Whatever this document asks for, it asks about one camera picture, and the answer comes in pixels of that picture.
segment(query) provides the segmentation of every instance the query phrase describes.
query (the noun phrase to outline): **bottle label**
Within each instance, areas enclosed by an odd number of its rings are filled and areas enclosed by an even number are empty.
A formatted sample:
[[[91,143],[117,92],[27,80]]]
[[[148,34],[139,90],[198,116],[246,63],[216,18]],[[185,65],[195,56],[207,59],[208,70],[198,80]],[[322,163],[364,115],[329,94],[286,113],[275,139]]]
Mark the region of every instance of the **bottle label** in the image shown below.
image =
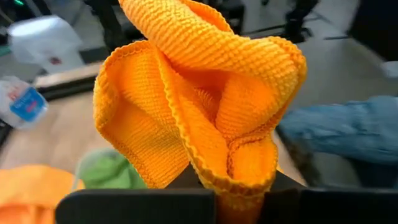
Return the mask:
[[[43,96],[30,86],[10,104],[10,110],[24,121],[32,122],[42,112],[44,106]]]

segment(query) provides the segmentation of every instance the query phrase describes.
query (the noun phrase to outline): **plastic water bottle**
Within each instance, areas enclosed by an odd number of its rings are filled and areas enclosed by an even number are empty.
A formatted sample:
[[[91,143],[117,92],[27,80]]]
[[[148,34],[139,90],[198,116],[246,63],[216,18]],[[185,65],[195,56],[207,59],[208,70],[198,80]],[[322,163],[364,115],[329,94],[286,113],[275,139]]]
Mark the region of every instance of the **plastic water bottle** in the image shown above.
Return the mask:
[[[34,87],[17,77],[0,79],[0,119],[17,129],[32,127],[48,104]]]

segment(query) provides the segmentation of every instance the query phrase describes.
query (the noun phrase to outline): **towel fold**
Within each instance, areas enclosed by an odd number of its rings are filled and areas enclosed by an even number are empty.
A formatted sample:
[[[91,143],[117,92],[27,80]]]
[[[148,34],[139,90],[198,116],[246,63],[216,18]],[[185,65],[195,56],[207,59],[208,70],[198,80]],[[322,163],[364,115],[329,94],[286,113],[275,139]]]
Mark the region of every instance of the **towel fold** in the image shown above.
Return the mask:
[[[277,167],[271,132],[302,84],[301,51],[233,34],[190,0],[120,0],[148,38],[116,49],[95,84],[95,125],[149,188],[190,161],[223,223],[254,223]]]

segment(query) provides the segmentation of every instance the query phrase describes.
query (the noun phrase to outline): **floor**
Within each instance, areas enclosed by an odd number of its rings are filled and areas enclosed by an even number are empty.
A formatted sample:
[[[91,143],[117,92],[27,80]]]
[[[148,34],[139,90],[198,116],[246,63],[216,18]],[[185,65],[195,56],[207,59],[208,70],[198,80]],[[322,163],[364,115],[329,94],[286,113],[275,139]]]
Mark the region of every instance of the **floor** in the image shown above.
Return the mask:
[[[299,91],[290,109],[302,106],[342,103],[349,100],[365,100],[374,95],[396,95],[398,80],[384,78],[379,64],[382,59],[353,39],[325,40],[325,37],[345,35],[355,13],[359,0],[321,0],[315,10],[307,17],[305,26],[313,32],[313,37],[298,44],[308,63],[307,81]],[[271,0],[262,6],[260,0],[243,0],[246,5],[244,32],[284,23],[284,14],[289,10],[288,0]],[[75,19],[81,6],[80,0],[51,1],[52,10],[68,22]],[[74,25],[83,40],[83,49],[103,46],[101,26],[88,7]],[[249,35],[264,37],[271,33],[263,32]],[[12,55],[0,58],[0,72],[16,75],[24,80],[33,80],[40,68],[36,65],[23,65]],[[329,155],[317,155],[318,166],[325,170],[326,179],[353,181],[351,174],[335,175],[337,169],[346,170],[345,161]],[[334,161],[337,166],[330,168]]]

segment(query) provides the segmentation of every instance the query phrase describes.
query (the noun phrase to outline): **denim fabric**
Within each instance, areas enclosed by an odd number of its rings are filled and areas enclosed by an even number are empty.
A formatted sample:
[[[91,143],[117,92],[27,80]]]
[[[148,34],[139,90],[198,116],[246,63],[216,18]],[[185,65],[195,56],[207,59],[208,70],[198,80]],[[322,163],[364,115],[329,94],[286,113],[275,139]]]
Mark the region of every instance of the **denim fabric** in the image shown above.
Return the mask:
[[[279,128],[309,151],[398,166],[395,97],[293,110],[284,116]]]

